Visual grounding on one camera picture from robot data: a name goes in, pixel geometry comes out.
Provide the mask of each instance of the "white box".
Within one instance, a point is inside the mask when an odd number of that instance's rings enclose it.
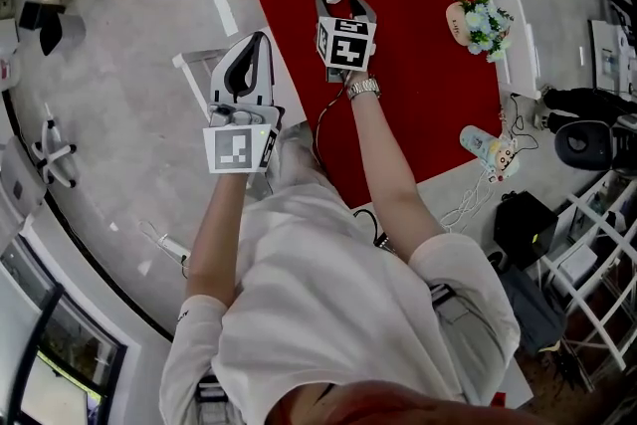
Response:
[[[559,265],[559,269],[570,284],[577,288],[578,282],[593,267],[596,261],[597,255],[595,252],[588,245],[582,245]],[[553,284],[562,296],[568,294],[566,287],[560,280],[553,280]]]
[[[278,135],[271,124],[206,127],[208,170],[211,174],[265,172]]]
[[[318,54],[328,68],[367,71],[375,33],[375,23],[321,16]]]

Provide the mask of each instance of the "sneaker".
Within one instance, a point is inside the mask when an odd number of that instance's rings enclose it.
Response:
[[[548,93],[548,91],[554,91],[555,87],[552,86],[551,84],[545,84],[544,87],[542,87],[539,90],[539,100],[543,101],[544,96],[546,96],[546,94]]]
[[[548,117],[546,115],[535,114],[533,116],[533,127],[540,131],[548,129]]]

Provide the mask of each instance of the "flower pot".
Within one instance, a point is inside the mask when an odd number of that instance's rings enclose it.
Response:
[[[454,2],[447,8],[447,23],[456,42],[468,47],[471,43],[470,32],[465,21],[465,10],[460,2]]]

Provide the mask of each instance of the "electronic device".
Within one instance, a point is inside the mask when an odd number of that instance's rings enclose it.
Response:
[[[524,270],[550,248],[557,215],[527,191],[503,196],[496,210],[494,240]]]
[[[284,109],[274,105],[270,40],[256,32],[232,47],[210,79],[203,130],[210,173],[265,172]]]

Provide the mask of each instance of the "desk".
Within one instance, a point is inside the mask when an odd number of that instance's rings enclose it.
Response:
[[[314,0],[260,0],[312,128],[338,85],[327,84],[316,53]],[[370,70],[387,120],[416,181],[473,159],[458,141],[474,124],[500,134],[496,68],[456,44],[445,11],[452,0],[366,0],[378,14]],[[344,2],[332,14],[348,16]],[[320,127],[329,178],[349,207],[369,202],[351,108],[341,99]]]

